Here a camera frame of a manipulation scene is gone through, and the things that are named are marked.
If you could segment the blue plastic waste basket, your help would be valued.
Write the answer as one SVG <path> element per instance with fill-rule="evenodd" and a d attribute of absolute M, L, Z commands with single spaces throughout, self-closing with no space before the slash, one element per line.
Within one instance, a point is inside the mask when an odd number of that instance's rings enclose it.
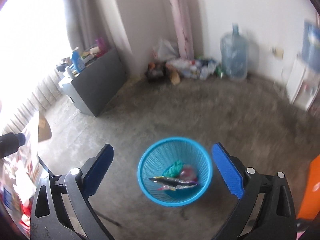
<path fill-rule="evenodd" d="M 174 162 L 190 165 L 199 185 L 191 189 L 161 191 L 151 177 L 161 176 Z M 170 137 L 151 145 L 142 155 L 137 179 L 142 192 L 154 203 L 165 207 L 181 207 L 198 200 L 208 189 L 213 177 L 213 164 L 206 149 L 184 137 Z"/>

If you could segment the clear plastic container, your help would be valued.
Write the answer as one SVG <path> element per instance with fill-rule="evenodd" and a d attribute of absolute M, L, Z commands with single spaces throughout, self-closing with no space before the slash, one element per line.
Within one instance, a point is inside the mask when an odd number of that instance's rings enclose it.
<path fill-rule="evenodd" d="M 184 164 L 179 178 L 182 180 L 197 181 L 197 173 L 191 165 Z"/>

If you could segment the purple snack bag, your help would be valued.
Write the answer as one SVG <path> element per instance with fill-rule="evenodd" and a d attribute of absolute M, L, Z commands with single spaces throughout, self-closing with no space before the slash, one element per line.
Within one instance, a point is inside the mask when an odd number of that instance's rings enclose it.
<path fill-rule="evenodd" d="M 178 178 L 171 178 L 171 177 L 151 177 L 149 181 L 160 185 L 161 187 L 158 189 L 159 191 L 165 190 L 182 190 L 182 189 L 191 189 L 198 185 L 198 182 L 193 180 L 184 180 Z"/>

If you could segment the magenta bottle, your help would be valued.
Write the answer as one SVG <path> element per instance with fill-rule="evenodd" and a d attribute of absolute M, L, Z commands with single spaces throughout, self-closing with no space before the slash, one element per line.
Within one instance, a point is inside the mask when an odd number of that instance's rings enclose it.
<path fill-rule="evenodd" d="M 101 53 L 106 53 L 107 49 L 106 49 L 106 45 L 105 45 L 104 39 L 102 37 L 99 37 L 95 41 L 96 41 L 96 43 L 97 43 L 97 45 L 99 47 L 100 52 Z"/>

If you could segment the white small appliance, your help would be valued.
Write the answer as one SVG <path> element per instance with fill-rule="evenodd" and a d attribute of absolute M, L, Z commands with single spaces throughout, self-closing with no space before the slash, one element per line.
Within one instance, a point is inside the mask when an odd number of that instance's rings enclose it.
<path fill-rule="evenodd" d="M 313 71 L 300 57 L 293 63 L 286 93 L 290 104 L 306 112 L 319 93 L 319 73 Z"/>

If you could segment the grey cabinet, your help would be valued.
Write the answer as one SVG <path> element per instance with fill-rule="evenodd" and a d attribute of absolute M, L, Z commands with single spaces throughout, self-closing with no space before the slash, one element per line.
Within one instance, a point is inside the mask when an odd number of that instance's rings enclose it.
<path fill-rule="evenodd" d="M 59 86 L 81 113 L 97 117 L 126 80 L 118 51 L 113 48 L 74 79 L 64 77 Z"/>

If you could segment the green plastic bag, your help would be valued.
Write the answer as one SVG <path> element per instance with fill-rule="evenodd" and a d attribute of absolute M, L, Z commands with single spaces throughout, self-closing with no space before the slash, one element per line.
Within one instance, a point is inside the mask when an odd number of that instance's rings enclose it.
<path fill-rule="evenodd" d="M 184 163 L 180 160 L 177 160 L 163 172 L 163 176 L 170 178 L 178 178 L 183 169 L 183 166 Z"/>

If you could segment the blue detergent bottle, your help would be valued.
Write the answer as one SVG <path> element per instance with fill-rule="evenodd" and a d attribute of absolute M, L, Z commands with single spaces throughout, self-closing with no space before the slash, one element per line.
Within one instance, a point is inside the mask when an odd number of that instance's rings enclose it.
<path fill-rule="evenodd" d="M 82 60 L 80 54 L 79 54 L 79 47 L 76 47 L 73 51 L 72 51 L 72 57 L 71 57 L 71 60 L 72 60 L 72 63 L 74 64 L 74 67 L 76 69 L 76 71 L 78 73 L 82 72 L 86 66 L 85 66 L 85 63 L 84 61 Z"/>

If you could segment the white plastic bag on floor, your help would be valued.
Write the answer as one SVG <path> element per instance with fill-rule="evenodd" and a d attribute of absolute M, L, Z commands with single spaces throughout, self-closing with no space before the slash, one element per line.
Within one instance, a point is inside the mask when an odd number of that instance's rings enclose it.
<path fill-rule="evenodd" d="M 178 45 L 176 42 L 160 38 L 158 43 L 152 48 L 153 58 L 165 62 L 179 58 Z"/>

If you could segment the floor trash pile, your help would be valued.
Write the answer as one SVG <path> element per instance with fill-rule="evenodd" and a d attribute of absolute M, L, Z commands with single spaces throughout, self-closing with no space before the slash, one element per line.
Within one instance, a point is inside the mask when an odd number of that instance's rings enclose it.
<path fill-rule="evenodd" d="M 222 78 L 226 74 L 215 59 L 200 57 L 195 60 L 178 58 L 150 62 L 144 75 L 149 82 L 168 78 L 173 85 L 178 85 L 181 79 L 206 80 L 211 75 Z"/>

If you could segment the fruit pattern tablecloth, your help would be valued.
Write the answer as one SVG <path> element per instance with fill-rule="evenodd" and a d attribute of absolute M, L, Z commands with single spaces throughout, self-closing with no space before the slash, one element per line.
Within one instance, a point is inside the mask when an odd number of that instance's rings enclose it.
<path fill-rule="evenodd" d="M 39 161 L 39 142 L 51 138 L 46 118 L 36 112 L 22 131 L 25 144 L 1 160 L 1 204 L 18 230 L 30 238 L 33 197 L 44 168 Z"/>

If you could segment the large blue water jug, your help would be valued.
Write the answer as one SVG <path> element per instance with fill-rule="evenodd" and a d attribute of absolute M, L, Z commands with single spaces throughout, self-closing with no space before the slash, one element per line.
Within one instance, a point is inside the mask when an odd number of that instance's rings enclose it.
<path fill-rule="evenodd" d="M 226 76 L 243 81 L 248 73 L 248 40 L 239 33 L 239 25 L 232 25 L 232 32 L 220 40 L 221 64 Z"/>

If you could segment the pink rolled mat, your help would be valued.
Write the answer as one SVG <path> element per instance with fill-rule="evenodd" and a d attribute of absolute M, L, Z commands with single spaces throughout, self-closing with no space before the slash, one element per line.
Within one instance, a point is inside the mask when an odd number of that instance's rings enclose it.
<path fill-rule="evenodd" d="M 193 35 L 187 0 L 169 0 L 177 37 L 178 51 L 183 59 L 194 59 Z"/>

